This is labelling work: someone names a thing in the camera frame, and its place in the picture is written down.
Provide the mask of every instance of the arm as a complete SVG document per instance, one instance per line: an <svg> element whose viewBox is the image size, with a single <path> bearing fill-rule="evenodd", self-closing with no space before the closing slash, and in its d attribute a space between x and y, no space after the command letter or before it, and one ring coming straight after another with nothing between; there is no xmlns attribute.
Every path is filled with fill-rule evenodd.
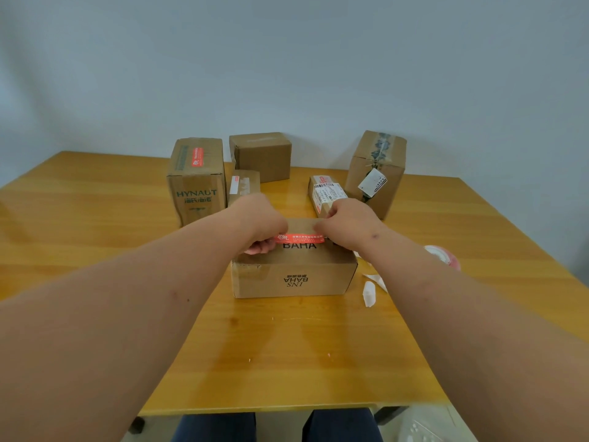
<svg viewBox="0 0 589 442"><path fill-rule="evenodd" d="M337 200L317 231L382 276L440 385L480 442L585 440L589 345Z"/></svg>
<svg viewBox="0 0 589 442"><path fill-rule="evenodd" d="M119 441L229 261L286 228L264 195L246 196L0 303L0 438Z"/></svg>

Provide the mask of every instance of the red tape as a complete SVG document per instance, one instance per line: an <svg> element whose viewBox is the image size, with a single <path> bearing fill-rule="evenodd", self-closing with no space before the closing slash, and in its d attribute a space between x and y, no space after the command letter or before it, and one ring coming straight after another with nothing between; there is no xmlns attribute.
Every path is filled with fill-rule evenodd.
<svg viewBox="0 0 589 442"><path fill-rule="evenodd" d="M323 243L321 234L279 234L274 238L277 243Z"/></svg>

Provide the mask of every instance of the box flap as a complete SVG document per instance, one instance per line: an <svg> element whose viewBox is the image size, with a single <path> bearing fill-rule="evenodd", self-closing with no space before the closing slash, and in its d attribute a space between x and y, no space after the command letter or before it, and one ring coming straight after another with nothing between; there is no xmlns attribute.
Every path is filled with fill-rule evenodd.
<svg viewBox="0 0 589 442"><path fill-rule="evenodd" d="M288 219L289 234L315 234L313 225L319 219ZM356 256L350 250L326 239L325 243L277 244L268 254L241 254L233 260L241 265L274 264L351 264L356 265Z"/></svg>
<svg viewBox="0 0 589 442"><path fill-rule="evenodd" d="M223 173L223 140L182 138L176 141L168 165L169 176Z"/></svg>
<svg viewBox="0 0 589 442"><path fill-rule="evenodd" d="M388 133L366 130L354 157L371 160L373 164L405 167L407 140Z"/></svg>
<svg viewBox="0 0 589 442"><path fill-rule="evenodd" d="M280 132L252 133L249 135L232 135L229 137L230 147L254 148L275 145L291 145L291 142Z"/></svg>

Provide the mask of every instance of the wooden table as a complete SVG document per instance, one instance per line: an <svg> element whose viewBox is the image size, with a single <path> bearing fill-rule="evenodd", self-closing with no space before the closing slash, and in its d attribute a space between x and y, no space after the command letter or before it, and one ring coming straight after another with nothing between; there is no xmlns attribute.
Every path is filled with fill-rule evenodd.
<svg viewBox="0 0 589 442"><path fill-rule="evenodd" d="M63 152L0 190L0 299L174 231L164 158ZM309 176L262 184L314 217ZM406 175L386 223L451 250L463 271L589 340L588 290L459 178ZM211 295L142 415L401 405L446 396L387 294L364 307L364 261L343 296Z"/></svg>

